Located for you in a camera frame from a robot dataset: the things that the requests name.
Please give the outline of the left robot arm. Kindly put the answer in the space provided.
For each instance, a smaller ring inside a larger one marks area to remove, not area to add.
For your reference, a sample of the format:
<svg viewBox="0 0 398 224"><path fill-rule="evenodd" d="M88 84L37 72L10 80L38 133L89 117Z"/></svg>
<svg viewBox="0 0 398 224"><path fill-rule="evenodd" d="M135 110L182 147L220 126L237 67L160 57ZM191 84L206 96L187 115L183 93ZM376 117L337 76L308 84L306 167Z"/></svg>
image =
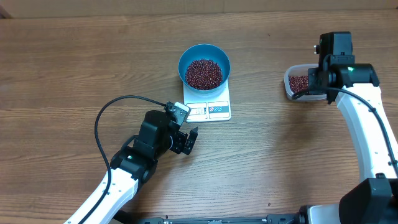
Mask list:
<svg viewBox="0 0 398 224"><path fill-rule="evenodd" d="M121 207L154 175L159 157L168 150L190 154L198 129L188 134L180 131L190 108L175 104L165 111L151 110L145 115L139 134L131 137L113 156L111 177L104 176L95 191L67 223L109 223Z"/></svg>

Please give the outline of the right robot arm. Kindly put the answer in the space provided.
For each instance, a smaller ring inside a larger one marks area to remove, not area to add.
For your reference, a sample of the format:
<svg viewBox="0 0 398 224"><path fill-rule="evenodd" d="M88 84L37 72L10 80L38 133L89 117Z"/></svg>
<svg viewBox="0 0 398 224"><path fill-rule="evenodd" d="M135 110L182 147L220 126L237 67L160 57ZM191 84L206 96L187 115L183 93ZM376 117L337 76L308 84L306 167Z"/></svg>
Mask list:
<svg viewBox="0 0 398 224"><path fill-rule="evenodd" d="M353 141L360 183L331 205L309 205L304 223L397 223L397 141L385 114L380 81L369 63L356 63L350 32L322 34L308 71L308 88L292 95L324 94L336 103Z"/></svg>

